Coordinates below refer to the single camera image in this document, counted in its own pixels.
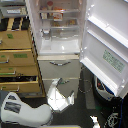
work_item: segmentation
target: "refrigerator drawer handle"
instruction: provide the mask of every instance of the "refrigerator drawer handle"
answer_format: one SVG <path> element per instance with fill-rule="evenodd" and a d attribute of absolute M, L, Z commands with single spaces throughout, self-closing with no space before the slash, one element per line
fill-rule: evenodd
<path fill-rule="evenodd" d="M 20 90 L 20 87 L 18 86 L 17 90 L 9 90 L 9 91 L 10 92 L 19 92 L 19 90 Z"/>
<path fill-rule="evenodd" d="M 15 75 L 16 71 L 12 72 L 12 73 L 0 73 L 0 75 Z"/>
<path fill-rule="evenodd" d="M 0 40 L 0 44 L 2 44 L 2 40 Z"/>
<path fill-rule="evenodd" d="M 56 65 L 56 66 L 64 66 L 64 65 L 67 65 L 67 64 L 69 64 L 69 63 L 71 63 L 71 62 L 66 62 L 66 63 L 63 63 L 63 64 L 57 64 L 57 63 L 55 63 L 54 61 L 50 61 L 49 63 L 50 63 L 50 64 L 53 64 L 53 65 Z"/>
<path fill-rule="evenodd" d="M 8 62 L 9 62 L 9 59 L 7 59 L 7 61 L 0 62 L 0 64 L 5 64 L 5 63 L 8 63 Z"/>
<path fill-rule="evenodd" d="M 70 81 L 69 80 L 65 80 L 65 81 L 62 81 L 60 84 L 66 84 L 68 82 L 70 82 Z"/>

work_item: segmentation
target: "sticker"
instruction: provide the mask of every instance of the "sticker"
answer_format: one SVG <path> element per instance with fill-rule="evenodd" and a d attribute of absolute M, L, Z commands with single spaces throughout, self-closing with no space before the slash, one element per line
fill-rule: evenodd
<path fill-rule="evenodd" d="M 14 58 L 28 58 L 27 54 L 13 54 Z"/>
<path fill-rule="evenodd" d="M 5 86 L 3 86 L 2 88 L 6 88 Z"/>
<path fill-rule="evenodd" d="M 13 39 L 13 35 L 12 34 L 7 34 L 9 39 Z"/>
<path fill-rule="evenodd" d="M 5 55 L 1 55 L 1 58 L 5 58 Z"/>
<path fill-rule="evenodd" d="M 116 59 L 111 53 L 105 50 L 103 58 L 110 64 L 112 67 L 114 67 L 117 71 L 120 73 L 123 71 L 125 65 L 120 62 L 118 59 Z"/>
<path fill-rule="evenodd" d="M 13 70 L 13 68 L 8 68 L 9 70 Z"/>
<path fill-rule="evenodd" d="M 19 14 L 20 13 L 20 9 L 15 9 L 15 10 L 7 10 L 7 13 L 11 13 L 11 14 Z"/>
<path fill-rule="evenodd" d="M 20 9 L 20 15 L 27 15 L 26 8 L 23 7 Z"/>

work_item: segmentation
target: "door shelf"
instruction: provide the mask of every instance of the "door shelf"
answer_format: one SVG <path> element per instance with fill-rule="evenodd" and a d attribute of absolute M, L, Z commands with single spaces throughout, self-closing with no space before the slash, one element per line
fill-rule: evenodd
<path fill-rule="evenodd" d="M 119 41 L 121 44 L 123 44 L 125 47 L 128 48 L 128 39 L 126 39 L 120 33 L 114 30 L 109 24 L 103 23 L 101 20 L 97 19 L 94 16 L 89 17 L 88 21 L 95 24 L 97 27 L 102 29 L 104 32 L 106 32 L 111 37 L 113 37 L 114 39 L 116 39 L 117 41 Z"/>
<path fill-rule="evenodd" d="M 65 10 L 39 10 L 38 13 L 77 13 L 79 9 L 65 9 Z"/>
<path fill-rule="evenodd" d="M 108 43 L 107 41 L 105 41 L 103 38 L 101 38 L 99 35 L 97 35 L 95 32 L 88 30 L 87 31 L 91 36 L 93 36 L 94 38 L 96 38 L 98 41 L 100 41 L 102 44 L 104 44 L 105 46 L 107 46 L 109 49 L 111 49 L 113 52 L 115 52 L 116 54 L 118 54 L 118 56 L 120 56 L 121 58 L 123 58 L 126 62 L 128 62 L 128 57 L 125 56 L 124 54 L 122 54 L 122 52 L 120 52 L 117 48 L 115 48 L 114 46 L 112 46 L 110 43 Z"/>

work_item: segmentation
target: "label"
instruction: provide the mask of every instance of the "label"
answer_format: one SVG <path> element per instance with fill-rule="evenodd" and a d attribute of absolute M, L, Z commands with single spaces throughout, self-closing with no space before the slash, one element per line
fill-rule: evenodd
<path fill-rule="evenodd" d="M 120 73 L 123 71 L 125 65 L 120 62 L 118 59 L 116 59 L 111 53 L 108 51 L 104 51 L 103 58 L 112 66 L 114 67 L 117 71 Z"/>
<path fill-rule="evenodd" d="M 14 58 L 28 58 L 27 54 L 13 54 Z"/>
<path fill-rule="evenodd" d="M 0 57 L 1 57 L 1 58 L 6 58 L 6 56 L 5 56 L 5 55 L 1 55 Z"/>
<path fill-rule="evenodd" d="M 26 8 L 23 7 L 20 9 L 20 15 L 27 15 Z"/>
<path fill-rule="evenodd" d="M 3 86 L 2 88 L 6 88 L 5 86 Z"/>
<path fill-rule="evenodd" d="M 63 16 L 61 13 L 53 13 L 54 21 L 62 21 Z"/>
<path fill-rule="evenodd" d="M 12 34 L 7 34 L 9 39 L 13 39 L 13 35 Z"/>
<path fill-rule="evenodd" d="M 8 68 L 9 70 L 13 70 L 13 68 Z"/>
<path fill-rule="evenodd" d="M 20 9 L 7 10 L 7 13 L 9 13 L 9 14 L 19 14 L 20 13 Z"/>

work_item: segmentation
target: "white refrigerator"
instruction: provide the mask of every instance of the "white refrigerator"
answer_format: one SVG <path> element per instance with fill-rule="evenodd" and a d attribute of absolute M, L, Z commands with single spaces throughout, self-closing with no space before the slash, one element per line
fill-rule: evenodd
<path fill-rule="evenodd" d="M 77 97 L 80 63 L 116 97 L 128 92 L 127 0 L 26 0 L 46 93 L 54 78 Z"/>

